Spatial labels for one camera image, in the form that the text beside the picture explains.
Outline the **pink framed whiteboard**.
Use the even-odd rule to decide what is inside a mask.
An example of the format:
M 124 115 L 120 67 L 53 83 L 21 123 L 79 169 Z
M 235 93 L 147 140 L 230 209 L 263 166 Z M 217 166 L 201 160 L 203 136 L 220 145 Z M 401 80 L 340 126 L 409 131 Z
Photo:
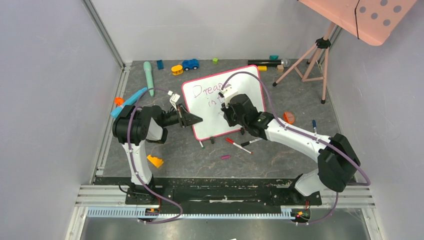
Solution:
M 234 73 L 249 72 L 257 77 L 260 71 L 255 65 L 201 77 L 186 81 L 181 90 L 186 108 L 191 114 L 202 118 L 202 122 L 194 124 L 193 131 L 197 140 L 203 141 L 210 137 L 218 137 L 240 130 L 241 126 L 230 127 L 221 111 L 223 98 L 219 96 L 223 83 Z M 258 111 L 265 111 L 264 96 L 261 84 L 248 74 L 237 74 L 228 82 L 239 94 L 247 94 Z

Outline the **blue whiteboard marker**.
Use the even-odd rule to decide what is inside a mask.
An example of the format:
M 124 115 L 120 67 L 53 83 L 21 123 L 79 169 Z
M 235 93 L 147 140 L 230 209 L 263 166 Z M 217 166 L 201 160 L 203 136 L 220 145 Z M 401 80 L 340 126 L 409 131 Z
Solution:
M 315 119 L 312 120 L 312 127 L 313 127 L 313 132 L 315 134 L 317 134 L 318 133 L 317 132 L 317 123 L 316 123 L 316 120 Z

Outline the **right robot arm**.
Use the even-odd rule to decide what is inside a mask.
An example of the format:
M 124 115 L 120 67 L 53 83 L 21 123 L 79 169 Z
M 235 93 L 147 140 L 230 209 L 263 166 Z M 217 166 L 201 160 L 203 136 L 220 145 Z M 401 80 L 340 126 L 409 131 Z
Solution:
M 290 185 L 288 196 L 293 203 L 302 204 L 324 189 L 341 193 L 357 172 L 360 161 L 344 135 L 330 137 L 293 126 L 270 112 L 258 111 L 246 94 L 220 96 L 229 126 L 240 125 L 254 137 L 290 147 L 317 163 L 317 169 L 301 174 Z

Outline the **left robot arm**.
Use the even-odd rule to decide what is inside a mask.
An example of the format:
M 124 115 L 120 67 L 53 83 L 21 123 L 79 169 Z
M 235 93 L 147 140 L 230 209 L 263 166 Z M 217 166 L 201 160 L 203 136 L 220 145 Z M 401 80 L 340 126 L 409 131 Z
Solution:
M 139 198 L 145 204 L 153 203 L 157 190 L 148 164 L 146 143 L 164 144 L 168 136 L 168 126 L 186 128 L 203 119 L 190 113 L 181 103 L 169 111 L 158 105 L 137 107 L 126 105 L 112 124 L 112 134 L 126 152 L 131 170 L 131 183 L 127 196 Z

